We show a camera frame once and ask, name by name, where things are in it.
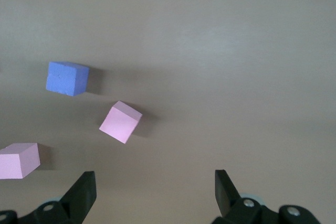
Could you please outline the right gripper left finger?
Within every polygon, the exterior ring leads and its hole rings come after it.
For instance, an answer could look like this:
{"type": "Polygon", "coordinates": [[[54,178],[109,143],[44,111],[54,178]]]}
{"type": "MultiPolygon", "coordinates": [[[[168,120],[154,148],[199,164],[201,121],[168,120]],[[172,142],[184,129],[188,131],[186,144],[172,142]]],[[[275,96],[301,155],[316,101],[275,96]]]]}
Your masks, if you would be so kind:
{"type": "Polygon", "coordinates": [[[18,217],[13,210],[0,211],[0,224],[82,224],[97,198],[93,171],[84,172],[58,201],[49,201],[18,217]]]}

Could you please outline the blue-violet foam cube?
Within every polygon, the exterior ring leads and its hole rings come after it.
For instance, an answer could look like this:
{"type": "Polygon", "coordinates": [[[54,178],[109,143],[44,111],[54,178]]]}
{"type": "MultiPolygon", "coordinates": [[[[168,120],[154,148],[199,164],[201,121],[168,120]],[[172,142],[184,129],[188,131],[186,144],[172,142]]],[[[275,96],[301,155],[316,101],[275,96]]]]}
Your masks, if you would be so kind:
{"type": "Polygon", "coordinates": [[[51,61],[46,90],[76,96],[86,92],[89,67],[65,61],[51,61]]]}

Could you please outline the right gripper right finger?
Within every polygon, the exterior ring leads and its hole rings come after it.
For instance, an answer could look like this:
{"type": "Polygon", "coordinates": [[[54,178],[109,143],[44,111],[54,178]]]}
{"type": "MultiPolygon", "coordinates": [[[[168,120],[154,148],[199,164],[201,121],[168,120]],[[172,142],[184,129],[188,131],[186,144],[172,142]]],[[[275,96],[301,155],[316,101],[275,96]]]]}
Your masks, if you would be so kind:
{"type": "Polygon", "coordinates": [[[319,224],[306,208],[283,205],[274,212],[255,199],[241,197],[225,170],[215,171],[215,198],[222,215],[212,224],[319,224]]]}

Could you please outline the pink foam cube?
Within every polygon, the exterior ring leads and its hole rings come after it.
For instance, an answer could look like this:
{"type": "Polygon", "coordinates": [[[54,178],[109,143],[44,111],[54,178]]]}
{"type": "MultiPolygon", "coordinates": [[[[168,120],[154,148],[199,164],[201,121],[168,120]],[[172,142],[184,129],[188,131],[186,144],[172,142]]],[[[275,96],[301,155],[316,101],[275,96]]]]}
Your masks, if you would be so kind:
{"type": "Polygon", "coordinates": [[[14,143],[0,150],[0,179],[23,179],[39,166],[37,143],[14,143]]]}
{"type": "Polygon", "coordinates": [[[118,101],[110,109],[99,130],[126,144],[141,117],[142,113],[118,101]]]}

